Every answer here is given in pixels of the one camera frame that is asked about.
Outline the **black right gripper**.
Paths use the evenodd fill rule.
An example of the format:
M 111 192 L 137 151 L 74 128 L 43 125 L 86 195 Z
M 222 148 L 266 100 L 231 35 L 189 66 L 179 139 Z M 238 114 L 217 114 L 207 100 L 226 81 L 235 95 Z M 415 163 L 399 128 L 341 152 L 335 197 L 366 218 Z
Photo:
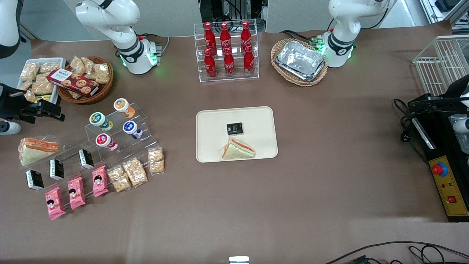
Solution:
M 0 117 L 7 120 L 22 120 L 27 123 L 35 123 L 37 117 L 48 117 L 60 122 L 65 121 L 65 115 L 61 114 L 61 107 L 46 100 L 35 103 L 36 111 L 26 110 L 32 102 L 25 98 L 25 92 L 12 88 L 4 83 L 0 84 Z

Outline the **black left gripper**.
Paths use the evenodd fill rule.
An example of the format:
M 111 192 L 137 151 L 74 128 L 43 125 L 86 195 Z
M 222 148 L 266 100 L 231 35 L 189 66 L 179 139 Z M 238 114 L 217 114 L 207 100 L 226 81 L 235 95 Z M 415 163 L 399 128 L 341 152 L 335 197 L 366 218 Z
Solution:
M 451 113 L 451 107 L 462 107 L 459 97 L 466 93 L 468 82 L 469 74 L 453 82 L 445 92 L 445 98 L 426 93 L 411 100 L 408 102 L 409 112 L 413 114 Z

